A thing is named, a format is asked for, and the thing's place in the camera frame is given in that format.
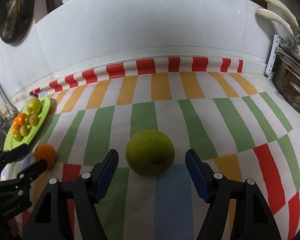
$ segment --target fruit plate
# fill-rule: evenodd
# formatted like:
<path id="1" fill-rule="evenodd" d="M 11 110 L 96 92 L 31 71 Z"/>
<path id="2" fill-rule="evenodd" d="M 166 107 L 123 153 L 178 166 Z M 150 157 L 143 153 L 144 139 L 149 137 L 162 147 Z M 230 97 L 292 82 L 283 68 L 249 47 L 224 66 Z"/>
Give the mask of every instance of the fruit plate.
<path id="1" fill-rule="evenodd" d="M 38 117 L 39 117 L 38 125 L 37 126 L 27 125 L 28 130 L 29 130 L 28 135 L 24 136 L 23 139 L 20 142 L 16 141 L 13 138 L 13 133 L 12 133 L 13 125 L 12 125 L 10 127 L 9 132 L 7 133 L 7 137 L 4 141 L 4 146 L 3 146 L 4 151 L 5 150 L 11 151 L 12 149 L 18 147 L 19 145 L 21 145 L 23 143 L 26 143 L 27 145 L 29 145 L 31 143 L 34 136 L 37 134 L 38 130 L 40 129 L 42 123 L 46 119 L 46 117 L 48 115 L 48 112 L 49 112 L 49 109 L 50 109 L 50 98 L 41 97 L 41 98 L 39 98 L 39 100 L 41 101 L 41 111 L 38 114 Z M 26 107 L 21 112 L 29 114 Z"/>

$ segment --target small green fruit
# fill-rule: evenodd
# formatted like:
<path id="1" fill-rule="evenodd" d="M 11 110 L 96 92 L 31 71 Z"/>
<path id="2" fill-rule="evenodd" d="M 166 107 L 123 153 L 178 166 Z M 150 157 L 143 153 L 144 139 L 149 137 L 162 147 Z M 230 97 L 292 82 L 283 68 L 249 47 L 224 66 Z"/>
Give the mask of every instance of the small green fruit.
<path id="1" fill-rule="evenodd" d="M 28 127 L 25 124 L 20 127 L 20 134 L 22 136 L 27 136 L 28 135 Z"/>
<path id="2" fill-rule="evenodd" d="M 20 134 L 20 130 L 17 130 L 14 133 L 13 137 L 17 142 L 20 142 L 23 139 L 22 135 Z"/>
<path id="3" fill-rule="evenodd" d="M 30 117 L 30 124 L 32 126 L 37 126 L 39 123 L 39 117 L 36 114 L 31 115 Z"/>
<path id="4" fill-rule="evenodd" d="M 175 151 L 168 136 L 157 130 L 143 130 L 131 137 L 126 159 L 140 175 L 158 175 L 171 167 Z"/>
<path id="5" fill-rule="evenodd" d="M 25 124 L 26 125 L 30 125 L 30 117 L 31 117 L 31 114 L 26 115 L 26 117 L 25 117 Z"/>

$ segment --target red stripe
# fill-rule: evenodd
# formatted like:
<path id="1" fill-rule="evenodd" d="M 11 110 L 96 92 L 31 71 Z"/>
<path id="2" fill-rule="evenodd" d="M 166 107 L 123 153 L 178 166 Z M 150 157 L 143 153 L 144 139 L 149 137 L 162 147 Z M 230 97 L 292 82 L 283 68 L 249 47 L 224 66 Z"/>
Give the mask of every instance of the red stripe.
<path id="1" fill-rule="evenodd" d="M 262 177 L 268 192 L 269 207 L 274 215 L 286 203 L 279 171 L 271 155 L 268 144 L 255 147 L 253 151 L 258 158 Z"/>
<path id="2" fill-rule="evenodd" d="M 124 71 L 123 68 L 123 63 L 106 66 L 106 70 L 109 74 L 109 79 L 126 76 L 126 72 Z"/>
<path id="3" fill-rule="evenodd" d="M 169 57 L 168 72 L 179 72 L 180 58 L 179 57 Z"/>
<path id="4" fill-rule="evenodd" d="M 39 98 L 39 96 L 37 94 L 35 94 L 33 91 L 30 91 L 29 94 L 35 98 Z"/>
<path id="5" fill-rule="evenodd" d="M 81 165 L 63 164 L 62 181 L 74 180 L 80 175 Z M 68 199 L 68 210 L 72 233 L 74 234 L 74 200 Z"/>
<path id="6" fill-rule="evenodd" d="M 223 58 L 220 72 L 228 72 L 228 67 L 230 66 L 230 64 L 231 64 L 231 59 Z"/>
<path id="7" fill-rule="evenodd" d="M 208 58 L 207 57 L 193 57 L 192 62 L 192 71 L 207 71 L 208 65 Z"/>
<path id="8" fill-rule="evenodd" d="M 42 90 L 40 88 L 36 88 L 35 90 L 33 90 L 34 93 L 40 93 Z"/>
<path id="9" fill-rule="evenodd" d="M 74 75 L 65 77 L 65 81 L 70 85 L 70 88 L 79 86 L 78 82 L 74 79 Z"/>
<path id="10" fill-rule="evenodd" d="M 63 90 L 62 86 L 58 84 L 58 80 L 50 82 L 49 86 L 54 89 L 55 93 Z"/>
<path id="11" fill-rule="evenodd" d="M 87 84 L 98 82 L 98 77 L 94 73 L 94 69 L 83 71 L 82 77 L 86 80 Z"/>
<path id="12" fill-rule="evenodd" d="M 23 213 L 22 213 L 22 228 L 23 228 L 23 231 L 25 230 L 25 227 L 28 223 L 29 217 L 30 217 L 30 213 L 28 211 L 23 211 Z"/>
<path id="13" fill-rule="evenodd" d="M 242 72 L 243 60 L 239 59 L 238 73 Z"/>
<path id="14" fill-rule="evenodd" d="M 138 75 L 155 73 L 154 59 L 137 60 Z"/>
<path id="15" fill-rule="evenodd" d="M 294 238 L 300 220 L 300 198 L 297 192 L 289 201 L 289 233 L 288 240 Z"/>

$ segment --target orange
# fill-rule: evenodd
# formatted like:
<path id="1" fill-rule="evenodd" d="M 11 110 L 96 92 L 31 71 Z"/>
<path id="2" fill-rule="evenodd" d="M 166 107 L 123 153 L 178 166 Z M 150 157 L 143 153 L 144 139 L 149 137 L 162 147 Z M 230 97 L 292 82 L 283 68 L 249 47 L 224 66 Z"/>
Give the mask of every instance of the orange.
<path id="1" fill-rule="evenodd" d="M 20 125 L 17 123 L 12 126 L 12 133 L 15 134 L 16 131 L 20 130 Z"/>
<path id="2" fill-rule="evenodd" d="M 18 121 L 17 121 L 17 117 L 15 118 L 15 119 L 13 119 L 13 125 L 16 125 L 16 124 L 18 124 Z"/>
<path id="3" fill-rule="evenodd" d="M 48 163 L 48 169 L 51 168 L 56 162 L 57 154 L 54 148 L 48 143 L 39 144 L 34 150 L 34 159 L 40 160 L 44 159 Z"/>
<path id="4" fill-rule="evenodd" d="M 25 113 L 20 113 L 20 114 L 17 115 L 18 125 L 23 126 L 25 124 L 25 117 L 26 117 Z"/>

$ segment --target blue gripper pad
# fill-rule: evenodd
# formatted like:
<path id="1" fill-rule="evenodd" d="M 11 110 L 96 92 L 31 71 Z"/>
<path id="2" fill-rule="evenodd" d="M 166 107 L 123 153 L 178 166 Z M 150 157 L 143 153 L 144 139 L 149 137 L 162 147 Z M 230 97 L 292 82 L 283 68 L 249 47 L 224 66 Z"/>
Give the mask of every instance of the blue gripper pad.
<path id="1" fill-rule="evenodd" d="M 117 169 L 118 163 L 119 155 L 117 151 L 115 151 L 108 160 L 108 163 L 104 167 L 99 179 L 97 180 L 97 190 L 96 194 L 94 195 L 95 203 L 99 203 L 99 201 L 106 196 L 115 170 Z"/>
<path id="2" fill-rule="evenodd" d="M 196 162 L 195 158 L 192 156 L 190 151 L 186 152 L 185 161 L 186 167 L 193 181 L 194 187 L 197 190 L 199 198 L 202 198 L 205 201 L 205 203 L 210 203 L 211 196 L 208 190 L 208 182 L 205 179 L 198 163 Z"/>

